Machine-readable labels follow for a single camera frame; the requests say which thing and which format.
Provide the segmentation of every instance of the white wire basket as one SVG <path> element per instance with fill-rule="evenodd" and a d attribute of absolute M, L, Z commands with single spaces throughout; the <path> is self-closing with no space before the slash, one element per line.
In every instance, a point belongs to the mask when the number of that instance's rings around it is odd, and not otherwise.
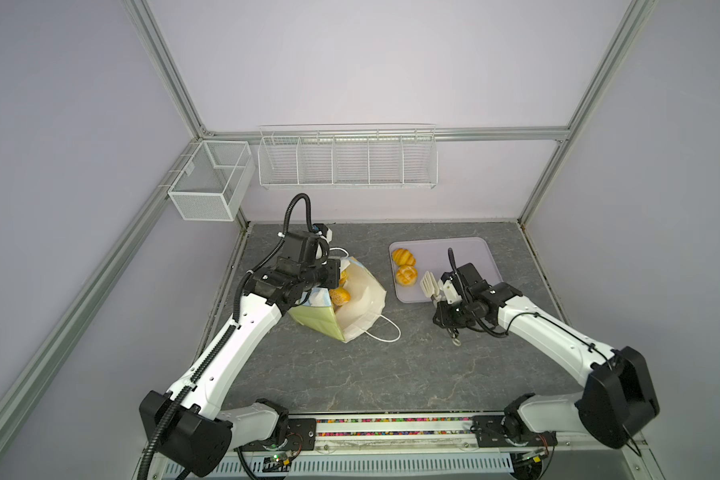
<path fill-rule="evenodd" d="M 434 128 L 264 134 L 259 181 L 265 188 L 432 188 Z"/>
<path fill-rule="evenodd" d="M 184 220 L 233 221 L 255 169 L 248 142 L 203 140 L 168 195 Z"/>

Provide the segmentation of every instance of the black cable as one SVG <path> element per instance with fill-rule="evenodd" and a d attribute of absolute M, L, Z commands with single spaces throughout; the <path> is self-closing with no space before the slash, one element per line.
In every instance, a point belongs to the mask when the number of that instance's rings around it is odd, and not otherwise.
<path fill-rule="evenodd" d="M 309 302 L 309 295 L 304 295 L 304 301 L 297 303 L 296 306 L 304 305 L 307 302 Z"/>
<path fill-rule="evenodd" d="M 248 462 L 246 462 L 246 458 L 242 456 L 242 450 L 240 447 L 235 448 L 235 452 L 237 452 L 237 457 L 240 459 L 240 466 L 242 466 L 242 469 L 245 471 L 246 475 L 248 475 L 248 478 L 251 480 L 261 480 L 259 477 L 256 476 L 255 473 L 253 473 L 253 470 L 251 470 L 250 466 L 248 466 Z"/>
<path fill-rule="evenodd" d="M 635 455 L 637 455 L 639 457 L 643 457 L 643 453 L 640 451 L 640 447 L 637 446 L 637 442 L 635 442 L 635 439 L 632 438 L 632 435 L 630 435 L 630 433 L 629 433 L 629 431 L 627 431 L 626 427 L 622 426 L 622 428 L 624 428 L 624 433 L 626 434 L 628 439 L 632 441 L 632 443 L 635 447 L 632 448 L 632 445 L 630 445 L 629 440 L 627 440 L 624 445 L 628 446 L 630 448 L 630 450 L 632 450 L 632 453 L 634 453 Z"/>
<path fill-rule="evenodd" d="M 318 238 L 317 243 L 318 245 L 320 245 L 320 251 L 322 252 L 322 256 L 315 260 L 315 266 L 321 265 L 328 259 L 328 254 L 330 254 L 331 249 L 331 247 L 328 245 L 328 241 L 325 238 Z"/>
<path fill-rule="evenodd" d="M 288 234 L 288 228 L 290 227 L 291 213 L 293 212 L 293 208 L 296 206 L 299 200 L 304 200 L 306 208 L 307 230 L 310 232 L 314 231 L 315 226 L 312 225 L 312 203 L 309 200 L 309 196 L 307 194 L 297 194 L 291 199 L 290 203 L 288 204 L 288 208 L 286 208 L 286 215 L 283 218 L 282 222 L 282 236 L 280 237 L 277 245 L 275 245 L 275 248 L 273 248 L 272 251 L 269 252 L 269 255 L 267 255 L 264 260 L 262 260 L 256 266 L 246 272 L 246 274 L 240 280 L 240 283 L 238 283 L 237 285 L 237 288 L 235 290 L 235 296 L 232 301 L 232 318 L 235 321 L 240 322 L 240 298 L 242 297 L 242 289 L 248 282 L 248 279 L 250 278 L 252 272 L 256 272 L 258 269 L 264 266 L 275 255 L 277 255 L 277 253 L 282 248 L 282 245 L 285 243 L 285 236 L 286 234 Z M 204 373 L 206 368 L 208 368 L 208 365 L 210 365 L 213 359 L 216 358 L 216 355 L 219 354 L 219 351 L 221 351 L 221 349 L 232 336 L 232 332 L 234 332 L 235 330 L 237 330 L 237 328 L 231 325 L 226 328 L 219 341 L 214 345 L 213 349 L 208 353 L 208 355 L 206 355 L 206 357 L 202 360 L 197 369 L 195 369 L 195 372 L 190 378 L 190 381 L 192 383 L 197 383 L 197 381 L 200 380 L 202 374 Z M 185 386 L 181 389 L 176 398 L 173 399 L 173 403 L 171 403 L 166 412 L 163 414 L 163 417 L 155 426 L 155 429 L 152 432 L 152 436 L 150 437 L 150 441 L 146 446 L 146 450 L 144 451 L 144 456 L 141 459 L 141 464 L 139 464 L 139 474 L 136 476 L 137 480 L 146 480 L 147 476 L 149 475 L 150 465 L 152 464 L 152 458 L 155 456 L 157 444 L 158 442 L 161 442 L 161 438 L 163 437 L 166 428 L 168 428 L 168 424 L 171 422 L 171 420 L 173 420 L 173 416 L 176 414 L 176 412 L 179 411 L 179 407 L 181 407 L 182 401 L 190 393 L 190 390 L 191 388 L 189 386 Z"/>
<path fill-rule="evenodd" d="M 557 325 L 557 323 L 553 322 L 552 320 L 548 319 L 546 316 L 541 315 L 541 314 L 538 313 L 538 312 L 520 312 L 520 313 L 518 313 L 517 315 L 515 315 L 515 316 L 512 317 L 512 320 L 509 321 L 509 323 L 507 324 L 507 329 L 506 329 L 505 331 L 503 331 L 502 333 L 500 333 L 499 335 L 500 335 L 500 336 L 508 336 L 508 335 L 509 335 L 509 328 L 512 326 L 512 322 L 514 321 L 514 319 L 516 319 L 516 318 L 518 318 L 519 316 L 522 316 L 522 315 L 533 315 L 533 316 L 535 316 L 535 317 L 537 317 L 537 318 L 541 318 L 541 319 L 546 320 L 547 322 L 551 323 L 552 325 L 556 326 L 556 327 L 559 328 L 560 330 L 566 332 L 568 335 L 570 335 L 570 336 L 572 336 L 573 338 L 575 338 L 576 340 L 580 341 L 583 345 L 588 346 L 591 351 L 597 352 L 598 355 L 602 356 L 602 357 L 604 358 L 604 360 L 605 360 L 605 363 L 608 365 L 608 368 L 610 368 L 610 362 L 608 361 L 608 357 L 606 357 L 605 355 L 603 355 L 603 353 L 602 353 L 601 351 L 599 351 L 599 350 L 595 347 L 595 344 L 594 344 L 594 343 L 587 343 L 587 342 L 583 341 L 581 338 L 579 338 L 578 336 L 576 336 L 576 335 L 574 335 L 573 333 L 571 333 L 567 328 L 564 328 L 564 327 L 562 327 L 562 326 L 560 326 L 560 325 Z"/>
<path fill-rule="evenodd" d="M 587 342 L 583 341 L 583 340 L 580 339 L 578 336 L 576 336 L 576 335 L 574 335 L 573 333 L 571 333 L 567 328 L 563 328 L 562 326 L 557 325 L 557 323 L 553 322 L 552 320 L 549 320 L 549 319 L 548 319 L 546 316 L 544 316 L 544 315 L 539 314 L 539 315 L 537 315 L 537 316 L 538 316 L 539 318 L 542 318 L 542 319 L 546 320 L 547 322 L 551 323 L 552 325 L 555 325 L 555 326 L 556 326 L 557 328 L 559 328 L 560 330 L 566 332 L 568 335 L 572 336 L 572 337 L 575 338 L 576 340 L 578 340 L 578 341 L 580 341 L 581 343 L 583 343 L 584 345 L 588 346 L 588 347 L 590 348 L 590 351 L 595 351 L 595 352 L 597 352 L 598 355 L 600 355 L 600 356 L 603 357 L 603 359 L 605 360 L 605 363 L 608 365 L 608 368 L 611 368 L 610 362 L 608 361 L 608 357 L 606 357 L 605 355 L 603 355 L 603 353 L 602 353 L 601 351 L 599 351 L 599 350 L 595 347 L 595 344 L 594 344 L 593 342 L 592 342 L 592 343 L 587 343 Z"/>
<path fill-rule="evenodd" d="M 176 480 L 184 480 L 184 478 L 190 476 L 190 470 L 188 468 L 184 468 L 178 477 L 176 477 Z"/>
<path fill-rule="evenodd" d="M 507 336 L 506 332 L 497 332 L 496 330 L 490 328 L 488 325 L 483 323 L 482 319 L 478 318 L 477 316 L 475 316 L 474 319 L 478 321 L 480 326 L 483 328 L 483 331 L 485 333 L 489 334 L 490 336 L 496 337 L 498 339 L 503 339 L 504 337 Z"/>
<path fill-rule="evenodd" d="M 541 475 L 539 475 L 539 477 L 536 480 L 541 480 L 541 477 L 543 477 L 544 474 L 547 473 L 547 470 L 550 469 L 550 465 L 552 465 L 552 457 L 554 457 L 554 447 L 555 446 L 552 446 L 552 453 L 550 454 L 550 459 L 547 460 L 547 466 L 544 467 L 544 471 L 541 473 Z"/>
<path fill-rule="evenodd" d="M 486 331 L 485 331 L 485 330 L 482 330 L 482 329 L 476 329 L 476 328 L 474 328 L 473 326 L 469 326 L 469 325 L 465 325 L 465 326 L 466 326 L 467 328 L 469 328 L 470 330 L 472 330 L 473 332 L 477 332 L 477 333 L 486 333 Z"/>
<path fill-rule="evenodd" d="M 464 286 L 464 282 L 461 279 L 461 274 L 459 273 L 458 269 L 456 268 L 456 259 L 454 258 L 454 249 L 448 248 L 448 262 L 451 264 L 451 269 L 453 269 L 454 276 L 456 277 L 456 283 L 458 286 L 458 289 L 460 290 L 458 292 L 459 295 L 461 295 L 461 299 L 464 301 L 464 304 L 469 302 L 469 298 L 467 297 L 467 288 Z"/>
<path fill-rule="evenodd" d="M 157 443 L 160 442 L 168 424 L 171 420 L 173 420 L 173 416 L 176 412 L 179 411 L 182 400 L 187 396 L 190 390 L 191 388 L 189 386 L 185 386 L 181 389 L 179 395 L 176 396 L 176 399 L 170 404 L 166 412 L 163 414 L 163 417 L 155 426 L 152 436 L 150 437 L 150 442 L 146 445 L 146 450 L 144 451 L 144 456 L 141 459 L 141 464 L 139 464 L 139 475 L 137 476 L 138 480 L 146 480 L 146 477 L 149 476 L 152 458 L 155 456 L 155 452 L 157 451 Z"/>

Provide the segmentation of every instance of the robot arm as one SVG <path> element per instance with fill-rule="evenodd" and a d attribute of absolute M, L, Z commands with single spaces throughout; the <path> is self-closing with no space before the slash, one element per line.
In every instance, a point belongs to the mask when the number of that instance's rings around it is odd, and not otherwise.
<path fill-rule="evenodd" d="M 523 445 L 542 432 L 583 432 L 620 448 L 659 414 L 647 364 L 634 349 L 616 350 L 577 332 L 507 283 L 489 285 L 472 264 L 443 274 L 441 284 L 446 300 L 437 303 L 433 322 L 454 339 L 459 328 L 499 338 L 517 335 L 584 388 L 560 396 L 531 393 L 512 402 L 504 410 L 503 434 L 510 443 Z"/>
<path fill-rule="evenodd" d="M 307 208 L 307 232 L 288 232 L 298 200 Z M 226 394 L 251 353 L 283 314 L 312 288 L 336 288 L 338 258 L 328 258 L 331 231 L 311 224 L 309 198 L 293 198 L 276 248 L 249 270 L 238 287 L 234 311 L 216 337 L 168 392 L 152 391 L 139 411 L 150 442 L 138 471 L 146 478 L 154 452 L 173 459 L 197 476 L 219 464 L 229 448 L 255 440 L 281 445 L 286 439 L 288 410 L 260 398 L 251 406 L 224 412 Z M 274 266 L 264 266 L 276 257 Z"/>

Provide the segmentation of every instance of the tray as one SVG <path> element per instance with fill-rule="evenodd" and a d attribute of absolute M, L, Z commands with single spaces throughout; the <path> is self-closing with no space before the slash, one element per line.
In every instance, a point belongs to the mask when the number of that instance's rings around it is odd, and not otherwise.
<path fill-rule="evenodd" d="M 392 261 L 392 252 L 398 248 L 406 248 L 410 250 L 416 259 L 416 270 L 418 270 L 418 279 L 411 286 L 402 286 L 394 282 L 394 294 L 398 300 L 403 303 L 429 302 L 429 298 L 424 296 L 419 282 L 422 280 L 424 272 L 430 271 L 434 274 L 436 280 L 445 272 L 451 271 L 451 265 L 448 263 L 448 248 L 454 249 L 454 258 L 456 266 L 463 264 L 473 264 L 478 273 L 486 279 L 486 281 L 495 285 L 501 282 L 501 274 L 496 268 L 493 256 L 485 240 L 478 236 L 470 236 L 467 238 L 441 238 L 436 240 L 412 240 L 409 242 L 394 242 L 389 246 L 389 263 L 392 265 L 392 278 L 394 273 L 398 271 L 398 266 Z"/>

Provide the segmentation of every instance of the marble countertop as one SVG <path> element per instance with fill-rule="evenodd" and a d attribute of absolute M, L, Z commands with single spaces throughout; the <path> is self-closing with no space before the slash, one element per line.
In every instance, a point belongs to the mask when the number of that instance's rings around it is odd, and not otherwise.
<path fill-rule="evenodd" d="M 556 312 L 516 224 L 334 224 L 331 228 L 331 245 L 360 260 L 387 290 L 384 314 L 398 324 L 401 339 L 384 343 L 361 335 L 343 343 L 286 315 L 242 368 L 224 408 L 247 406 L 263 397 L 294 413 L 501 410 L 524 393 L 580 389 L 562 367 L 516 336 L 496 339 L 465 330 L 459 337 L 462 345 L 455 346 L 447 332 L 432 323 L 430 302 L 403 303 L 394 294 L 391 243 L 480 236 L 488 242 L 504 281 L 547 312 Z M 280 229 L 252 225 L 238 271 L 267 255 Z M 230 299 L 223 318 L 231 313 L 231 303 Z M 372 332 L 381 338 L 397 335 L 384 319 L 374 324 Z"/>

